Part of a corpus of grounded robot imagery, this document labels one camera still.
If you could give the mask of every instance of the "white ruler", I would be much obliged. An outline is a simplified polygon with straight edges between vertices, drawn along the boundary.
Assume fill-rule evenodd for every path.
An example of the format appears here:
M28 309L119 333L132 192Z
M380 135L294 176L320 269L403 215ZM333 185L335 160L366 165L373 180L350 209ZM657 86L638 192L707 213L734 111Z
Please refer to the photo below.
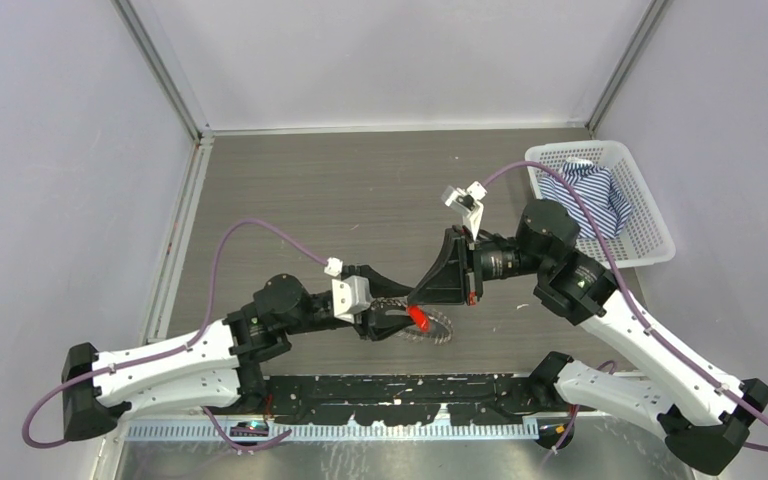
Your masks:
M230 435L232 426L261 417L220 417L219 424ZM387 427L376 422L365 427L353 419L347 425L281 425L269 422L266 437L233 437L240 442L262 442L292 430L285 442L401 441L401 440L535 440L537 419L523 417L515 425L469 425L453 427L448 418L428 425ZM217 442L219 435L206 419L137 419L129 424L125 440L136 442Z

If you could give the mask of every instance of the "white plastic basket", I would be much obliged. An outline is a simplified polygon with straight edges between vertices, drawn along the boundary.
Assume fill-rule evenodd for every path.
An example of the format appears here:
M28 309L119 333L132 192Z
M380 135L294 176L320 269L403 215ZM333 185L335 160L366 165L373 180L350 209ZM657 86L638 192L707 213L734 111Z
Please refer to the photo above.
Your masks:
M655 199L637 169L631 153L620 142L589 140L583 142L550 143L529 148L525 159L541 163L555 170L569 157L584 158L611 170L617 186L632 204L634 211L620 236L607 239L611 254L620 268L642 267L666 262L675 256L675 244L667 230ZM542 170L528 168L531 189L536 198L542 198L538 180L546 176ZM607 266L605 254L594 240L579 240L577 247Z

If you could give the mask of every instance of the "folded clothing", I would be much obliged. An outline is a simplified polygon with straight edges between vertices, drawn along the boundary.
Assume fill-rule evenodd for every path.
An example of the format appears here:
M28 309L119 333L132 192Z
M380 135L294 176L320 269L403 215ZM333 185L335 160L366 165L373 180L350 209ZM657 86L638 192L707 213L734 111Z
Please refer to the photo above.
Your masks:
M605 238L616 238L625 227L632 207L614 182L614 176L607 168L597 167L593 162L570 157L561 168L561 176L572 185L590 210L599 231ZM579 238L596 238L593 227L578 208L578 204L566 188L554 178L546 175L538 182L543 198L555 200L566 207L570 216L581 226Z

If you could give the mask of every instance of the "laundry basket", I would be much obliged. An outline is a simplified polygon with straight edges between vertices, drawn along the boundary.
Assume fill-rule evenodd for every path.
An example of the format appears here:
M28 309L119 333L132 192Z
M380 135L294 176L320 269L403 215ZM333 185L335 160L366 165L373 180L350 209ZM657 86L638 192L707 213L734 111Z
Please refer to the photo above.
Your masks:
M589 140L550 143L529 148L525 152L527 161L541 163L558 171L569 157L584 158L611 170L617 186L634 207L620 236L606 239L618 267L653 265L666 262L675 256L675 244L667 225L625 145L614 141ZM534 167L528 167L528 173L534 196L542 198L538 181L546 176L546 173ZM577 247L607 266L605 254L595 239L580 239Z

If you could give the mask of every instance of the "scratched surface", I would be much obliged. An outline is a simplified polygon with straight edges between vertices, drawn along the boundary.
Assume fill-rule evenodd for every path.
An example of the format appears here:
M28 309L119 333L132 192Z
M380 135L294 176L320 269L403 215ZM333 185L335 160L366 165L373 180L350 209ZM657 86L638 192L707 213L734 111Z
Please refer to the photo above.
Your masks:
M575 437L538 473L546 450L532 441L403 441L285 443L255 455L231 455L216 443L128 442L121 480L152 478L410 479L492 478L590 480L692 479L664 443L613 417L580 417Z
M521 160L534 145L587 139L583 129L347 133L219 137L198 206L170 335L197 328L204 317L210 262L223 232L257 217L283 229L323 257L369 263L413 285L440 250L443 230L458 223L440 195L466 187ZM482 227L513 235L526 202L527 174L493 184ZM278 273L309 291L329 288L322 267L258 227L246 227L222 256L214 317L240 308ZM627 272L636 293L636 277ZM540 306L533 278L485 285L475 307L442 307L454 339L443 346L397 338L370 343L350 330L291 337L293 350L264 364L265 374L483 373L530 371L550 350L592 365L609 358L630 364L607 345Z

